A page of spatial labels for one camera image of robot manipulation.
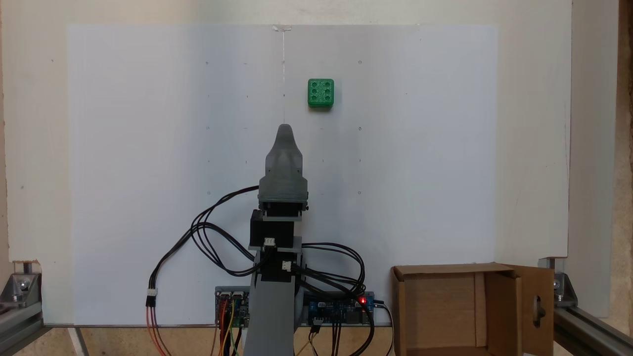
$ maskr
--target white board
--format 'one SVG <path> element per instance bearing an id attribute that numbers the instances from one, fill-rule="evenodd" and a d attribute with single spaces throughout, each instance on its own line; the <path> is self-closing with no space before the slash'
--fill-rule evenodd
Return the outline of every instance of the white board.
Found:
<path id="1" fill-rule="evenodd" d="M 198 212 L 258 182 L 284 120 L 310 192 L 298 232 L 358 250 L 379 298 L 392 265 L 494 259 L 494 27 L 75 25 L 68 70 L 76 324 L 143 324 L 157 261 Z M 331 111 L 307 108 L 312 77 L 334 79 Z M 256 206 L 251 193 L 211 221 L 246 245 Z M 161 270 L 159 322 L 212 323 L 214 287 L 248 283 L 189 243 Z"/>

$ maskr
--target orange wire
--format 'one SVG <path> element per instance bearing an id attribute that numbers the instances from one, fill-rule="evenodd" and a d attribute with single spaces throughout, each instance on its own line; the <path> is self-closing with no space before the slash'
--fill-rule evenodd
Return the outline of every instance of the orange wire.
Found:
<path id="1" fill-rule="evenodd" d="M 151 330 L 150 330 L 150 328 L 149 328 L 149 307 L 147 307 L 147 308 L 145 309 L 145 320 L 147 321 L 147 333 L 149 333 L 149 338 L 151 338 L 151 339 L 152 339 L 152 343 L 154 344 L 154 346 L 156 347 L 156 349 L 158 350 L 158 352 L 160 352 L 160 354 L 161 354 L 162 356 L 166 356 L 166 355 L 163 353 L 163 351 L 161 350 L 161 348 L 160 348 L 160 347 L 158 347 L 158 344 L 157 344 L 156 340 L 154 340 L 154 337 L 152 336 L 152 332 L 151 332 Z"/>
<path id="2" fill-rule="evenodd" d="M 156 344 L 158 345 L 159 351 L 162 356 L 167 356 L 163 348 L 158 343 L 158 336 L 156 335 L 156 321 L 154 320 L 154 314 L 152 313 L 152 308 L 149 308 L 149 321 L 151 321 L 152 331 L 154 332 L 154 340 L 156 340 Z"/>
<path id="3" fill-rule="evenodd" d="M 213 344 L 211 344 L 211 353 L 209 354 L 210 356 L 213 356 L 213 351 L 215 350 L 215 338 L 218 337 L 218 326 L 215 326 L 213 330 L 215 331 L 213 332 Z"/>
<path id="4" fill-rule="evenodd" d="M 222 312 L 220 313 L 220 338 L 222 338 L 222 331 L 224 330 L 224 313 L 227 309 L 228 302 L 222 302 Z M 220 347 L 220 351 L 218 352 L 218 356 L 222 356 L 222 347 Z"/>
<path id="5" fill-rule="evenodd" d="M 156 317 L 156 307 L 151 309 L 151 319 L 152 326 L 154 327 L 154 337 L 158 335 L 158 339 L 156 339 L 156 342 L 160 341 L 161 345 L 163 345 L 163 348 L 165 349 L 164 352 L 167 353 L 168 356 L 172 356 L 169 352 L 169 349 L 167 349 L 167 345 L 165 345 L 163 338 L 160 336 L 160 330 L 158 329 L 158 318 Z"/>

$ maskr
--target green 3d-printed block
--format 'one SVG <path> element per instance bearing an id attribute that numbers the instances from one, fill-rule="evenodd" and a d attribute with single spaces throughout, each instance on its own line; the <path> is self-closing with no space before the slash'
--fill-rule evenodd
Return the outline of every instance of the green 3d-printed block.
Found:
<path id="1" fill-rule="evenodd" d="M 308 106 L 331 108 L 334 105 L 334 81 L 332 79 L 308 80 Z"/>

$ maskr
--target circuit board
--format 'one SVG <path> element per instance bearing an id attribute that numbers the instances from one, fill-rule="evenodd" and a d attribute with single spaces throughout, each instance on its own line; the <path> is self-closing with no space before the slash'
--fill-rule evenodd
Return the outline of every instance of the circuit board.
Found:
<path id="1" fill-rule="evenodd" d="M 373 292 L 366 292 L 361 297 L 364 301 L 370 315 L 373 314 Z M 220 323 L 220 313 L 222 305 L 227 302 L 229 307 L 225 310 L 225 322 L 230 320 L 231 308 L 235 303 L 235 312 L 233 314 L 233 327 L 248 327 L 251 319 L 248 302 L 249 287 L 216 287 L 215 288 L 215 322 Z M 348 326 L 366 326 L 369 325 L 369 315 L 365 313 L 361 305 L 354 299 L 341 299 L 336 301 L 324 300 L 323 298 L 306 292 L 303 298 L 303 320 L 304 326 L 312 326 L 315 321 L 322 325 L 331 325 L 332 321 L 341 322 Z"/>
<path id="2" fill-rule="evenodd" d="M 360 303 L 354 299 L 326 301 L 306 294 L 304 299 L 304 305 L 308 305 L 306 324 L 311 326 L 315 322 L 323 325 L 340 322 L 343 325 L 369 325 L 369 317 L 373 314 L 373 293 L 365 293 L 360 300 L 367 306 L 370 315 L 367 315 Z"/>
<path id="3" fill-rule="evenodd" d="M 220 313 L 224 302 L 227 308 L 224 311 L 225 320 L 231 318 L 231 306 L 235 305 L 233 313 L 233 327 L 248 327 L 250 314 L 248 312 L 249 301 L 248 287 L 216 287 L 215 288 L 215 323 L 220 323 Z"/>

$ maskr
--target cardboard box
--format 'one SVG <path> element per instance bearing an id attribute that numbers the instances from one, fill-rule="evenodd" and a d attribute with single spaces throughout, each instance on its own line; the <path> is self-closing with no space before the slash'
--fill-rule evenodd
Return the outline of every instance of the cardboard box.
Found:
<path id="1" fill-rule="evenodd" d="M 490 263 L 392 272 L 396 355 L 552 356 L 553 270 Z"/>

